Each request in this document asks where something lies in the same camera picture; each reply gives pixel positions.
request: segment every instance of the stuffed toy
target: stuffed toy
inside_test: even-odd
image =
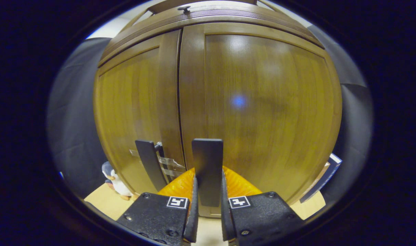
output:
[[[132,199],[135,201],[137,199],[137,195],[132,194],[129,189],[125,186],[125,184],[122,182],[122,180],[119,178],[119,176],[115,173],[114,169],[112,168],[111,164],[109,162],[105,162],[102,165],[102,173],[105,175],[106,178],[108,178],[105,183],[108,184],[108,186],[115,190],[117,193],[120,194],[120,197],[124,200]]]

